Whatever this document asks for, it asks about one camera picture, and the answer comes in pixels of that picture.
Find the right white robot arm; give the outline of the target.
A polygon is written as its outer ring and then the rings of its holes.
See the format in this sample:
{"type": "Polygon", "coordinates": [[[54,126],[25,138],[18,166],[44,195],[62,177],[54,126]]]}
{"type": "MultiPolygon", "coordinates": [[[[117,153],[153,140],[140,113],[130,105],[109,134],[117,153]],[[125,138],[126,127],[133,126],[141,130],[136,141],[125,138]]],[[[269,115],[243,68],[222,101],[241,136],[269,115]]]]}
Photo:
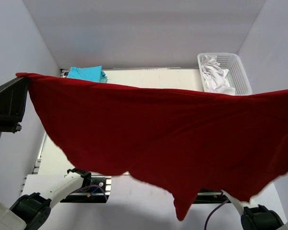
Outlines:
{"type": "Polygon", "coordinates": [[[222,192],[239,213],[244,230],[288,230],[288,222],[283,223],[275,211],[258,204],[254,199],[249,203],[241,202],[224,190],[222,192]]]}

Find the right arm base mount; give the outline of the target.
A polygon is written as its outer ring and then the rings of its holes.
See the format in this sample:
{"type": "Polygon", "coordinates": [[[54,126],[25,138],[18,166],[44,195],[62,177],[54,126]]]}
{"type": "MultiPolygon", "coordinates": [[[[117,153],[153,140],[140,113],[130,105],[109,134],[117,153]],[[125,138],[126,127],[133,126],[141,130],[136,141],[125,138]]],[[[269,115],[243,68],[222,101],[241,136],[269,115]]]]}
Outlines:
{"type": "Polygon", "coordinates": [[[222,191],[214,191],[209,189],[201,189],[193,204],[221,204],[227,200],[226,195],[222,191]]]}

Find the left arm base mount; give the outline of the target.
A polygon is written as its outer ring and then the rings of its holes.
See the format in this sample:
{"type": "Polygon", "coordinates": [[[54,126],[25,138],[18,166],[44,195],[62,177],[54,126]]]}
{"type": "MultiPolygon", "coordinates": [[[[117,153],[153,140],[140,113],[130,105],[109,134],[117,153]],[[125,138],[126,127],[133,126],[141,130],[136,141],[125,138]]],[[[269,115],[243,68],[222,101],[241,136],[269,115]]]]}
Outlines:
{"type": "Polygon", "coordinates": [[[93,175],[84,180],[82,188],[68,195],[61,203],[105,204],[111,191],[111,176],[93,175]]]}

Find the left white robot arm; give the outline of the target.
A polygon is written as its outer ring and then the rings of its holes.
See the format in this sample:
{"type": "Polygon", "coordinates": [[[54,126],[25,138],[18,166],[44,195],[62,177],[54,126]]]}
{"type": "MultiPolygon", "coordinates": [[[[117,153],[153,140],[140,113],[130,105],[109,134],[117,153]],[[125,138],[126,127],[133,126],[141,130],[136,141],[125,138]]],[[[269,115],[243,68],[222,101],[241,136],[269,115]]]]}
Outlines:
{"type": "MultiPolygon", "coordinates": [[[[0,137],[21,130],[30,80],[15,78],[0,86],[0,137]]],[[[37,230],[56,204],[75,191],[91,188],[91,173],[68,170],[62,181],[42,193],[23,195],[10,207],[0,202],[0,230],[37,230]]]]}

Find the dark red t-shirt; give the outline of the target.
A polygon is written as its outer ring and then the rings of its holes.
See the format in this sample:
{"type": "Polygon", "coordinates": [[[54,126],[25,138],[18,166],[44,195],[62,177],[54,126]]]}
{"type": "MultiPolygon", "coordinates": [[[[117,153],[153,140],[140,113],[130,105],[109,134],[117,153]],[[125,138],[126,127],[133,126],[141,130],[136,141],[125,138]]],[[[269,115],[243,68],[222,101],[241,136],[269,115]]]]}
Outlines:
{"type": "Polygon", "coordinates": [[[201,188],[249,201],[288,172],[288,89],[231,96],[17,73],[76,168],[125,172],[174,197],[183,220],[201,188]]]}

